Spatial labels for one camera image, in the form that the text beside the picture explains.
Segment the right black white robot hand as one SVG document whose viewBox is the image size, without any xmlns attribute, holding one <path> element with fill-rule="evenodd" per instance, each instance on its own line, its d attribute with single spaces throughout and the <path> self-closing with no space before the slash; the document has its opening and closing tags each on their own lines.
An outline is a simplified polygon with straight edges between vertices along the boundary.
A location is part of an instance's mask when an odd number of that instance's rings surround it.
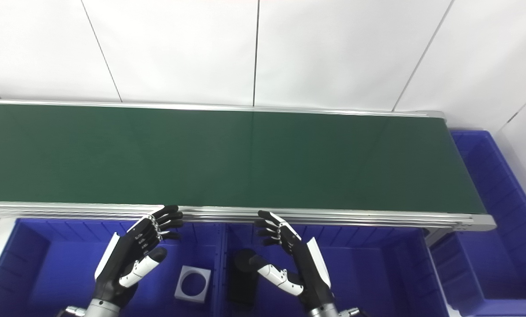
<svg viewBox="0 0 526 317">
<path fill-rule="evenodd" d="M 247 269 L 256 271 L 282 291 L 297 297 L 309 316 L 337 313 L 327 265 L 316 240 L 312 238 L 304 242 L 285 219 L 273 212 L 259 210 L 257 214 L 259 219 L 254 224 L 260 228 L 257 234 L 265 238 L 263 244 L 279 245 L 292 257 L 297 272 L 278 269 L 257 254 L 247 257 Z"/>
</svg>

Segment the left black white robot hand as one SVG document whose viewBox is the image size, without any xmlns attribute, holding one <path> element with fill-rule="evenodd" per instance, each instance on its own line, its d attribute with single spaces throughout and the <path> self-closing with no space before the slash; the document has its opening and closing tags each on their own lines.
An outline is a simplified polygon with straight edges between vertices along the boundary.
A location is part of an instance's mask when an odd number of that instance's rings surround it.
<svg viewBox="0 0 526 317">
<path fill-rule="evenodd" d="M 169 229 L 184 225 L 177 205 L 166 205 L 145 214 L 124 235 L 115 233 L 95 272 L 93 306 L 120 311 L 134 297 L 139 282 L 158 267 L 168 255 L 159 243 L 180 235 Z"/>
</svg>

